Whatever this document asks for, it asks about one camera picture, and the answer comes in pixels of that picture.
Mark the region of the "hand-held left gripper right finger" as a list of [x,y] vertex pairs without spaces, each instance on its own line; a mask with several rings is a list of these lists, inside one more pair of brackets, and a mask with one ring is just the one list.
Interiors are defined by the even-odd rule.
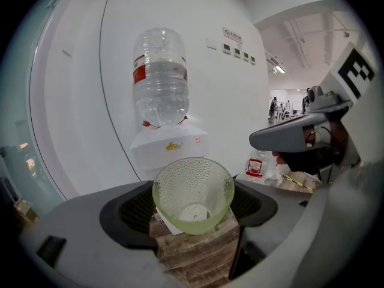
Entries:
[[314,191],[285,236],[297,211],[287,197],[274,219],[247,228],[267,257],[231,282],[231,287],[325,287],[350,262],[369,233],[383,199],[383,162],[344,172]]

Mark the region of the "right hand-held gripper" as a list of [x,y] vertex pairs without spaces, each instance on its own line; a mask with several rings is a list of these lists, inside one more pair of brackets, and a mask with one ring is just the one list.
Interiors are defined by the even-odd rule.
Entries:
[[[341,118],[358,102],[375,77],[374,69],[359,50],[349,43],[340,58],[318,86],[318,113],[303,115],[259,130],[250,135],[250,145],[260,151],[304,152],[315,148],[316,129]],[[333,181],[344,169],[360,161],[355,144],[343,162],[324,167],[318,173],[321,183]]]

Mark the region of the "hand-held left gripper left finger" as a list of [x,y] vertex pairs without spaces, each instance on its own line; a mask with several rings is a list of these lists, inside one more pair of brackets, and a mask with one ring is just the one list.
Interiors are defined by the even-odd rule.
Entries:
[[[22,232],[22,248],[58,287],[180,287],[152,250],[125,248],[100,224],[107,202],[143,185],[135,182],[62,202]],[[37,254],[49,236],[66,240],[53,267]]]

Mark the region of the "person's right hand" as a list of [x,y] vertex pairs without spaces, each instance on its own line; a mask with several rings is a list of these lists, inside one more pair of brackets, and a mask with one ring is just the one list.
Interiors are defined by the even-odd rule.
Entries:
[[293,172],[319,173],[328,165],[341,164],[346,157],[349,135],[339,120],[306,126],[303,128],[303,136],[305,151],[272,152],[278,164],[287,164]]

